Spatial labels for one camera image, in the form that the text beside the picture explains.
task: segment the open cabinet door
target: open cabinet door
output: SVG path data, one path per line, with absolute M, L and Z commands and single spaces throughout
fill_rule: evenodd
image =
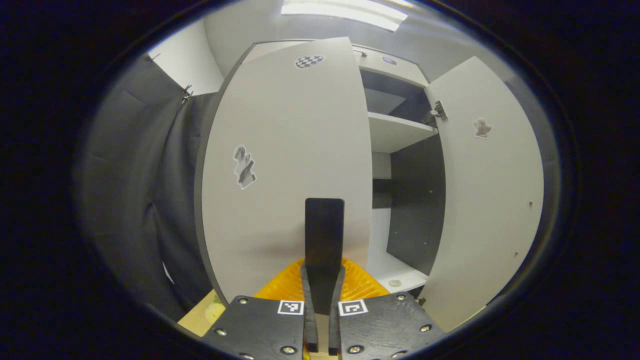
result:
M 244 63 L 221 96 L 204 158 L 202 220 L 203 256 L 224 297 L 253 296 L 304 258 L 309 197 L 344 199 L 344 256 L 366 266 L 371 141 L 349 39 Z
M 424 309 L 449 331 L 503 289 L 522 264 L 540 221 L 540 150 L 507 86 L 473 57 L 426 88 L 444 155 L 442 237 L 422 292 Z

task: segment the black curtain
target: black curtain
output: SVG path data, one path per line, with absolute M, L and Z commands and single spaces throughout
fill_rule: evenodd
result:
M 176 321 L 212 289 L 193 184 L 200 123 L 216 94 L 183 101 L 182 91 L 148 56 L 137 59 L 90 122 L 75 171 L 99 256 L 138 300 Z

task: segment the screw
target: screw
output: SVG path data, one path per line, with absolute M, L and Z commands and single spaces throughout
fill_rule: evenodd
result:
M 358 345 L 352 346 L 349 348 L 349 354 L 358 354 L 364 350 L 363 347 L 359 347 Z
M 282 351 L 283 354 L 291 355 L 291 354 L 295 354 L 296 353 L 296 348 L 294 348 L 294 347 L 282 347 L 280 349 L 280 351 Z

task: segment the white shelf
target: white shelf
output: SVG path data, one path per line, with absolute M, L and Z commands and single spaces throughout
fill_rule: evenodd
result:
M 431 126 L 372 112 L 369 112 L 369 131 L 371 151 L 388 154 L 438 133 Z
M 410 267 L 387 252 L 391 209 L 373 209 L 371 212 L 371 237 L 367 272 L 391 293 L 419 288 L 427 281 L 427 275 Z M 399 281 L 391 286 L 390 281 Z

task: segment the sticker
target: sticker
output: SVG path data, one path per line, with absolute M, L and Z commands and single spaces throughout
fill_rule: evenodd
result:
M 358 315 L 368 313 L 364 300 L 356 301 L 338 301 L 338 310 L 340 316 Z
M 389 64 L 392 64 L 392 65 L 398 65 L 398 63 L 395 60 L 390 59 L 390 58 L 386 58 L 384 56 L 382 57 L 382 60 L 384 60 L 385 63 L 389 63 Z
M 474 122 L 474 125 L 476 126 L 476 138 L 488 138 L 488 134 L 493 126 L 487 125 L 483 117 L 479 117 L 478 120 Z
M 324 55 L 300 56 L 296 59 L 296 67 L 298 69 L 308 69 L 316 66 L 324 60 Z
M 234 172 L 237 176 L 237 183 L 240 185 L 240 189 L 244 190 L 255 182 L 255 174 L 253 173 L 255 161 L 251 159 L 251 153 L 246 151 L 244 145 L 236 146 L 234 160 L 236 161 Z
M 278 314 L 283 315 L 302 315 L 305 312 L 304 301 L 280 301 Z

